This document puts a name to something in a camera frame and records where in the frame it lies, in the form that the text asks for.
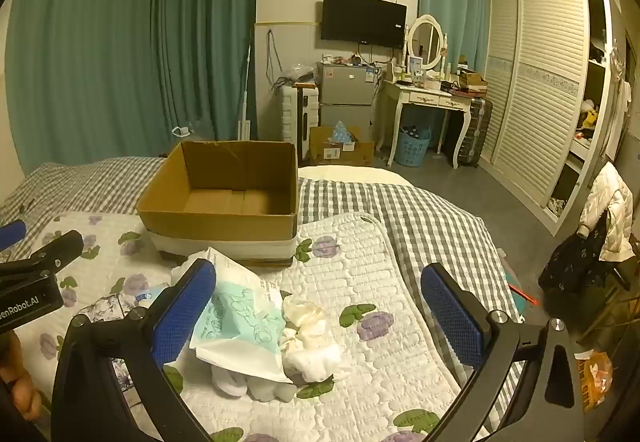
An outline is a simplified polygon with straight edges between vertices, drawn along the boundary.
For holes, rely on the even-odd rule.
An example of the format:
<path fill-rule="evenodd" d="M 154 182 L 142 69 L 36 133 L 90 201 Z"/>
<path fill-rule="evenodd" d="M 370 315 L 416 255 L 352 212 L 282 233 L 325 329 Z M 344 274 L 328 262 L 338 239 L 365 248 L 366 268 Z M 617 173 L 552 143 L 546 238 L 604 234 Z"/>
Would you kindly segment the person's left hand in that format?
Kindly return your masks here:
<path fill-rule="evenodd" d="M 1 336 L 1 379 L 10 387 L 12 402 L 25 420 L 40 416 L 41 396 L 23 364 L 21 343 L 15 332 Z"/>

